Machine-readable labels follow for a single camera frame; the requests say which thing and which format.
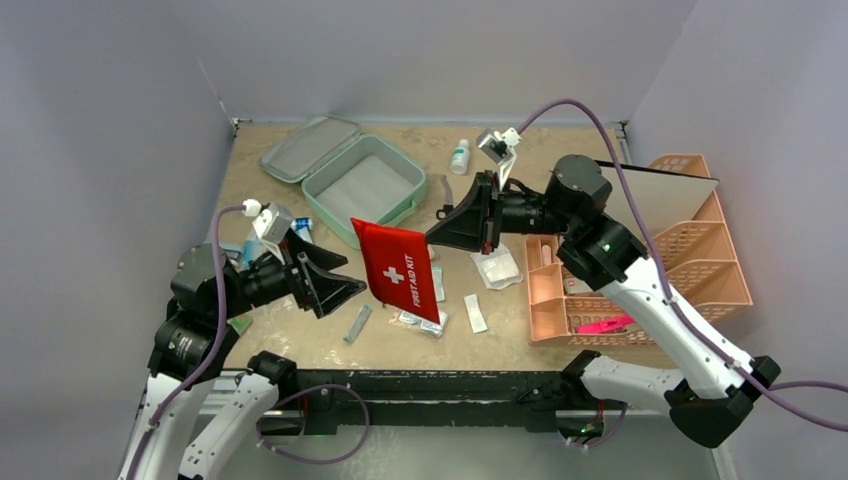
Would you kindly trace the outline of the grey green bandage strip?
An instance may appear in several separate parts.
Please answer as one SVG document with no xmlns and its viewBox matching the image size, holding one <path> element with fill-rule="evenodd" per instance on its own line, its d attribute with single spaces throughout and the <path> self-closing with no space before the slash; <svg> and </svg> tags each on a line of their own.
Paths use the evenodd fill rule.
<svg viewBox="0 0 848 480">
<path fill-rule="evenodd" d="M 350 325 L 347 333 L 343 337 L 344 341 L 348 344 L 352 344 L 359 337 L 363 327 L 366 325 L 370 315 L 372 314 L 373 309 L 369 305 L 363 305 L 356 317 L 354 318 L 352 324 Z"/>
</svg>

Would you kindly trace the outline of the teal bandage strip packet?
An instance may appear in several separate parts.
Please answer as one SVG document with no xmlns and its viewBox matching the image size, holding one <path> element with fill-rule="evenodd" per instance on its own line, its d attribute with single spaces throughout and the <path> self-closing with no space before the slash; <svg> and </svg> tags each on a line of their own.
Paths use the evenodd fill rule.
<svg viewBox="0 0 848 480">
<path fill-rule="evenodd" d="M 443 270 L 441 267 L 433 266 L 431 268 L 432 279 L 434 284 L 435 298 L 437 302 L 446 300 L 445 289 L 443 284 Z"/>
</svg>

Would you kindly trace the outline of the red first aid pouch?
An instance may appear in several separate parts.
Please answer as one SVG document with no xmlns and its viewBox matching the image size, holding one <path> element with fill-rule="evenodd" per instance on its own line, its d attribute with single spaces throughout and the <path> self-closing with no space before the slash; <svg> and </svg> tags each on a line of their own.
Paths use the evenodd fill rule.
<svg viewBox="0 0 848 480">
<path fill-rule="evenodd" d="M 432 265 L 421 232 L 351 220 L 368 288 L 379 302 L 437 325 L 441 323 Z"/>
</svg>

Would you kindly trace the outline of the white bandage strip packet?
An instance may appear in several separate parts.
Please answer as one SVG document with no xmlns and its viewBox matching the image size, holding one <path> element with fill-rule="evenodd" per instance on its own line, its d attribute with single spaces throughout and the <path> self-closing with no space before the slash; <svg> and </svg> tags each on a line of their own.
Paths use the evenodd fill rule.
<svg viewBox="0 0 848 480">
<path fill-rule="evenodd" d="M 486 332 L 488 325 L 483 316 L 479 298 L 477 294 L 471 294 L 464 297 L 464 304 L 469 318 L 469 323 L 474 334 Z"/>
</svg>

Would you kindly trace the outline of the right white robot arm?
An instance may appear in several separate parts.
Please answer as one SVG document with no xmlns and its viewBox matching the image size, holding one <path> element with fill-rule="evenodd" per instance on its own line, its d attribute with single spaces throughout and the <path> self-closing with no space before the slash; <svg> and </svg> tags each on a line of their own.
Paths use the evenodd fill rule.
<svg viewBox="0 0 848 480">
<path fill-rule="evenodd" d="M 487 253 L 504 233 L 558 235 L 563 266 L 630 316 L 673 360 L 660 370 L 581 352 L 562 373 L 561 392 L 576 407 L 613 400 L 669 416 L 688 439 L 720 446 L 780 374 L 722 336 L 669 283 L 654 254 L 605 211 L 612 193 L 598 163 L 567 155 L 546 189 L 478 173 L 467 195 L 427 231 L 431 244 Z"/>
</svg>

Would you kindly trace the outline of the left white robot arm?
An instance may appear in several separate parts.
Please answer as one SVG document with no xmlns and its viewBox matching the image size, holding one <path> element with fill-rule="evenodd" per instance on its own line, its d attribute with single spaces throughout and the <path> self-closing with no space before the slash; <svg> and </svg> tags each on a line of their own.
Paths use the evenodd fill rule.
<svg viewBox="0 0 848 480">
<path fill-rule="evenodd" d="M 215 243 L 194 246 L 180 258 L 120 478 L 209 479 L 262 414 L 295 402 L 301 389 L 296 363 L 261 352 L 249 360 L 240 385 L 206 430 L 190 437 L 240 337 L 230 320 L 286 296 L 322 318 L 367 288 L 336 273 L 347 263 L 343 255 L 292 231 L 281 247 L 281 258 L 266 252 L 244 270 Z"/>
</svg>

